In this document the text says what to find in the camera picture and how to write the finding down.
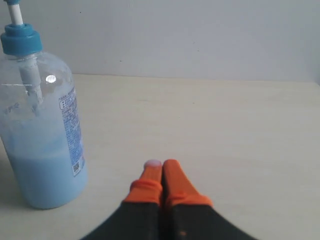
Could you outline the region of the right gripper orange-tipped left finger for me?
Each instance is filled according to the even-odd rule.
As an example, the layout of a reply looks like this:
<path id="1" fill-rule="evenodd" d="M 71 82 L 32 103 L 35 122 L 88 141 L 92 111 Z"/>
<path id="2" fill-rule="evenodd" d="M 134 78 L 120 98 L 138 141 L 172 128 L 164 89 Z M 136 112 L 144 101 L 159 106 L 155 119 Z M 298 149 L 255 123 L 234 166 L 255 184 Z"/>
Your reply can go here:
<path id="1" fill-rule="evenodd" d="M 118 209 L 84 240 L 157 240 L 162 198 L 162 163 L 148 160 Z"/>

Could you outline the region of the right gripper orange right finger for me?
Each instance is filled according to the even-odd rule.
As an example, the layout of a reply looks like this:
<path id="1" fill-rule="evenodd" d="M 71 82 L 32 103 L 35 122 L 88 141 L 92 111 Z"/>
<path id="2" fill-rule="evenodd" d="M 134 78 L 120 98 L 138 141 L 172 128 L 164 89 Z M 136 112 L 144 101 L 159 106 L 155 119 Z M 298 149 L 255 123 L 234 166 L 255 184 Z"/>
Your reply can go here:
<path id="1" fill-rule="evenodd" d="M 190 182 L 181 164 L 168 159 L 162 166 L 169 240 L 254 240 L 225 219 L 211 199 Z"/>

